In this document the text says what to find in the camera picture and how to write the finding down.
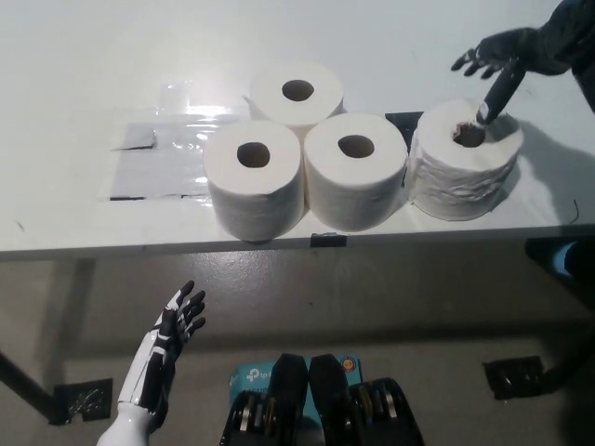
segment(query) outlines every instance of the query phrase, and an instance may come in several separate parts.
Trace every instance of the black tape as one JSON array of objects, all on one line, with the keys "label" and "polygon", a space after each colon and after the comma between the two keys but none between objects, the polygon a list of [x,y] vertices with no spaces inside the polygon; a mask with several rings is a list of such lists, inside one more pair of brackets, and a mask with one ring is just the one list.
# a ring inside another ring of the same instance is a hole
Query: black tape
[{"label": "black tape", "polygon": [[386,113],[384,116],[393,123],[403,135],[407,144],[407,153],[411,150],[411,140],[413,132],[416,131],[417,122],[423,114],[423,111],[406,111],[403,113]]},{"label": "black tape", "polygon": [[326,232],[310,236],[310,248],[342,248],[344,246],[347,246],[347,235]]}]

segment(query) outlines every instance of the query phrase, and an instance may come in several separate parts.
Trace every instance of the wrinkled toilet paper roll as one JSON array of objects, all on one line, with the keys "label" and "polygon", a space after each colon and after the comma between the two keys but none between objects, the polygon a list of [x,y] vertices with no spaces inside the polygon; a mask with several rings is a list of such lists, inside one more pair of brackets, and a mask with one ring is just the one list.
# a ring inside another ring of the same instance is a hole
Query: wrinkled toilet paper roll
[{"label": "wrinkled toilet paper roll", "polygon": [[500,115],[476,148],[453,141],[473,121],[479,102],[458,99],[426,111],[417,124],[405,178],[409,201],[443,220],[471,220],[491,211],[523,142],[518,123]]},{"label": "wrinkled toilet paper roll", "polygon": [[330,118],[306,136],[304,157],[308,204],[331,228],[366,230],[396,210],[407,147],[387,120],[357,113]]},{"label": "wrinkled toilet paper roll", "polygon": [[343,112],[343,85],[317,63],[277,65],[250,85],[250,115],[291,128],[300,141],[318,123]]},{"label": "wrinkled toilet paper roll", "polygon": [[204,164],[218,222],[232,236],[270,240],[302,218],[301,148],[288,128],[269,121],[222,127],[205,147]]}]

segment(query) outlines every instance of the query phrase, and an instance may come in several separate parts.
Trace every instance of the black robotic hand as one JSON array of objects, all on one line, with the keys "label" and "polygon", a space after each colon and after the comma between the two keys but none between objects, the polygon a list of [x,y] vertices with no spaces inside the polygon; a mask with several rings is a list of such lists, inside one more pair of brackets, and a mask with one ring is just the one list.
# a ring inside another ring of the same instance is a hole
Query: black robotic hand
[{"label": "black robotic hand", "polygon": [[167,415],[167,398],[176,373],[176,360],[192,334],[205,325],[198,318],[205,309],[205,292],[189,297],[194,282],[189,281],[172,297],[151,329],[152,347],[146,362],[139,406],[154,414],[152,429],[163,424]]},{"label": "black robotic hand", "polygon": [[464,75],[472,76],[485,67],[482,79],[488,79],[513,59],[521,60],[528,72],[546,75],[562,74],[570,68],[566,63],[546,56],[540,30],[520,28],[484,38],[475,49],[458,58],[451,70],[455,72],[469,64]]},{"label": "black robotic hand", "polygon": [[564,0],[541,28],[520,28],[484,38],[458,58],[452,67],[472,76],[485,67],[487,79],[518,59],[528,72],[562,74],[571,67],[582,72],[593,61],[595,44],[595,0]]}]

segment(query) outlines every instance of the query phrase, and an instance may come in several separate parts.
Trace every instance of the concrete floor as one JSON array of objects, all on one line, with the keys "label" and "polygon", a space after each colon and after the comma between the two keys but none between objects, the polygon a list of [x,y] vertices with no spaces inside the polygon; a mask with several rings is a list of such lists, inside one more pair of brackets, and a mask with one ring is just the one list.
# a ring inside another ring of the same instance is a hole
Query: concrete floor
[{"label": "concrete floor", "polygon": [[[90,276],[90,286],[70,277]],[[482,362],[551,365],[590,314],[523,253],[522,242],[396,243],[0,264],[0,350],[52,388],[112,377],[114,398],[140,339],[188,279],[206,289],[206,326],[178,361],[153,445],[216,445],[228,380],[281,352],[351,352],[364,379],[392,376],[431,445],[586,445],[595,367],[564,392],[496,402]],[[110,421],[53,427],[0,385],[6,445],[95,444]]]}]

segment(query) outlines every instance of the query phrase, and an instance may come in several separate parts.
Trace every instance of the table leg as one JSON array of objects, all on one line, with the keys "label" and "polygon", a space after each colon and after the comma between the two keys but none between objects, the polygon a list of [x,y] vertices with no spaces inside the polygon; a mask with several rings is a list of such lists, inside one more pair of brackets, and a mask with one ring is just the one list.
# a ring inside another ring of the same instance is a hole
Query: table leg
[{"label": "table leg", "polygon": [[0,381],[43,415],[51,425],[64,425],[70,421],[66,407],[60,405],[2,352],[0,352]]}]

